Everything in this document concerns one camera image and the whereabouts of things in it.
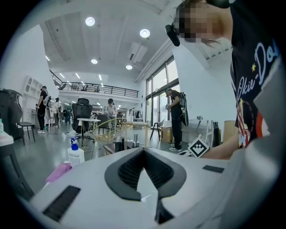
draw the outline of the railing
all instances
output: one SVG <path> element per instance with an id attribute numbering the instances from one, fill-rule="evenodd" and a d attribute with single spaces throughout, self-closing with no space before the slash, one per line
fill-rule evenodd
<path id="1" fill-rule="evenodd" d="M 99 84 L 89 84 L 78 82 L 62 82 L 51 70 L 51 76 L 55 83 L 55 86 L 59 90 L 72 90 L 72 91 L 88 91 L 88 92 L 95 92 L 95 93 L 105 93 L 105 94 L 112 94 L 112 95 L 122 95 L 126 97 L 133 97 L 138 98 L 138 91 L 126 89 L 126 88 L 119 88 L 113 87 L 108 85 L 99 85 Z"/>

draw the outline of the sneaker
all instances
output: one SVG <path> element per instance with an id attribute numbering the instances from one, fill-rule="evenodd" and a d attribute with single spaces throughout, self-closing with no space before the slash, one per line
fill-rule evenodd
<path id="1" fill-rule="evenodd" d="M 182 151 L 182 149 L 177 149 L 177 148 L 169 148 L 170 151 L 174 151 L 174 152 L 180 152 Z"/>

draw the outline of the headset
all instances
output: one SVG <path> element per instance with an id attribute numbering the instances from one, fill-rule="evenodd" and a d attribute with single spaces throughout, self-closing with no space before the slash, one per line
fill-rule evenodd
<path id="1" fill-rule="evenodd" d="M 207 4 L 216 6 L 218 8 L 229 8 L 231 3 L 234 2 L 234 0 L 206 0 Z M 176 19 L 175 21 L 171 24 L 171 25 L 166 25 L 165 26 L 165 30 L 166 33 L 168 35 L 168 37 L 171 39 L 171 41 L 173 42 L 174 46 L 178 47 L 180 45 L 180 40 L 179 40 L 179 35 L 183 34 L 184 31 L 180 30 L 182 28 L 184 28 L 184 24 L 185 24 L 185 17 L 184 17 L 184 6 L 185 3 L 181 3 L 177 9 L 176 9 Z M 184 37 L 184 39 L 188 42 L 195 42 L 196 38 L 187 38 Z"/>

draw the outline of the bottle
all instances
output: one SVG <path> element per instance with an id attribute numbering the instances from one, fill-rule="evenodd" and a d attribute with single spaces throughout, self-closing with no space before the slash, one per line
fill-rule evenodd
<path id="1" fill-rule="evenodd" d="M 67 153 L 73 168 L 84 162 L 84 151 L 76 143 L 76 137 L 71 137 L 71 148 Z"/>
<path id="2" fill-rule="evenodd" d="M 4 132 L 4 126 L 2 123 L 2 114 L 0 114 L 0 134 L 2 134 Z"/>

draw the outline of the black t-shirt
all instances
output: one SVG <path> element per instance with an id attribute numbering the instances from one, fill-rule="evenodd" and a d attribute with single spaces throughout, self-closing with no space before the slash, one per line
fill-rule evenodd
<path id="1" fill-rule="evenodd" d="M 236 96 L 239 147 L 269 134 L 267 124 L 253 100 L 261 91 L 280 52 L 274 39 L 253 13 L 231 6 L 233 19 L 231 78 Z"/>
<path id="2" fill-rule="evenodd" d="M 43 100 L 41 101 L 41 104 L 39 105 L 40 109 L 45 109 L 46 108 L 46 106 L 44 105 L 44 99 L 47 97 L 47 95 L 48 94 L 47 94 L 47 92 L 45 90 L 41 91 L 40 96 L 43 96 Z"/>
<path id="3" fill-rule="evenodd" d="M 174 102 L 176 96 L 180 98 L 179 93 L 176 90 L 172 90 L 171 92 L 172 102 Z M 177 116 L 180 116 L 181 114 L 182 114 L 182 109 L 181 109 L 180 103 L 177 103 L 175 106 L 171 108 L 171 115 L 172 117 L 177 117 Z"/>

